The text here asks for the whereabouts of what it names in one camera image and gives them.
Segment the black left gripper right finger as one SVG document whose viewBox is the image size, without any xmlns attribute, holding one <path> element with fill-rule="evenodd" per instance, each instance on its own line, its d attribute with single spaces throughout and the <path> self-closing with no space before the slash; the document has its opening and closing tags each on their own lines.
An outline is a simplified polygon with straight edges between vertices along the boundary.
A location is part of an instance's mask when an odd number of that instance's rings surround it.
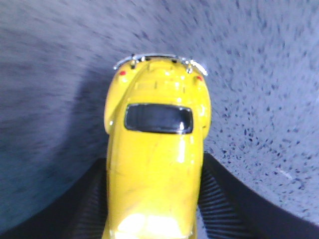
<svg viewBox="0 0 319 239">
<path fill-rule="evenodd" d="M 204 154 L 199 208 L 210 239 L 317 239 L 319 227 L 281 209 Z"/>
</svg>

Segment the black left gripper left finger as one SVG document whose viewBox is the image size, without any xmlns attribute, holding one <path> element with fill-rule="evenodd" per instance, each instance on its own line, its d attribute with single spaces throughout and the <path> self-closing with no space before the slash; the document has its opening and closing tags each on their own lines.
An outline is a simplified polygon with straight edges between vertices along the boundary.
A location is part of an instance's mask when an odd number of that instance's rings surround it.
<svg viewBox="0 0 319 239">
<path fill-rule="evenodd" d="M 100 239 L 107 217 L 105 159 L 97 159 L 61 197 L 2 239 Z"/>
</svg>

